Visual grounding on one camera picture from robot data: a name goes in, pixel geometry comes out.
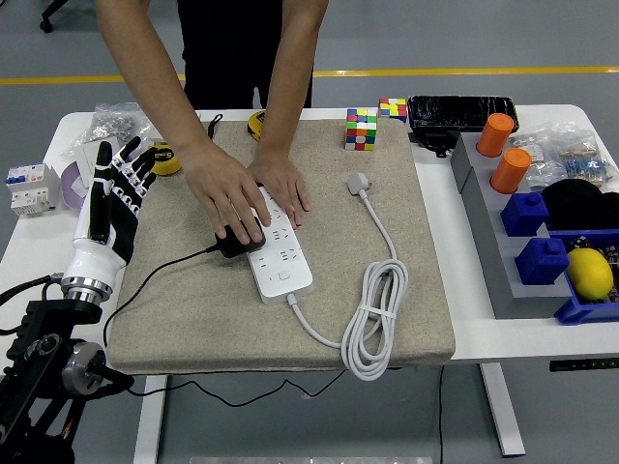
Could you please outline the person's left hand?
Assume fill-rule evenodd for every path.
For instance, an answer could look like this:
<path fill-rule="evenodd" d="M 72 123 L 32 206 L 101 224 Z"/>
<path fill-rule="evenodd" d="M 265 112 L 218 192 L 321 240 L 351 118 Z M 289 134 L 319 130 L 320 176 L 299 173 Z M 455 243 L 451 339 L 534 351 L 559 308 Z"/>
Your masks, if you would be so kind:
<path fill-rule="evenodd" d="M 249 171 L 283 208 L 291 225 L 294 228 L 301 226 L 304 213 L 310 210 L 310 201 L 303 177 L 288 156 L 258 153 Z"/>

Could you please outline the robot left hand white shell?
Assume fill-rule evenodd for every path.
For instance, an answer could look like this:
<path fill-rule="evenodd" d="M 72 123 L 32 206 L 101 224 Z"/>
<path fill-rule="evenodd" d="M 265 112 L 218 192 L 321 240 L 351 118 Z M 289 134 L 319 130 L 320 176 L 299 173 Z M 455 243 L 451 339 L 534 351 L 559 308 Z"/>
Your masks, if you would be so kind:
<path fill-rule="evenodd" d="M 89 290 L 109 298 L 117 274 L 131 262 L 140 209 L 156 180 L 156 150 L 137 154 L 140 144 L 136 136 L 117 152 L 106 141 L 99 146 L 74 233 L 74 258 L 61 280 L 67 295 Z"/>

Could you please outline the person's right hand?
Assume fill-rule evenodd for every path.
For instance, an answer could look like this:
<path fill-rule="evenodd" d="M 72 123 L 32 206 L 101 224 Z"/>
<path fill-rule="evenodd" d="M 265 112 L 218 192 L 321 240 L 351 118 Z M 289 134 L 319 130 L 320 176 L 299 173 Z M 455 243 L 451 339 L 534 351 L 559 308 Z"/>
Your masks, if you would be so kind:
<path fill-rule="evenodd" d="M 208 139 L 178 148 L 176 155 L 216 235 L 225 238 L 229 226 L 241 244 L 259 243 L 271 217 L 248 169 Z"/>

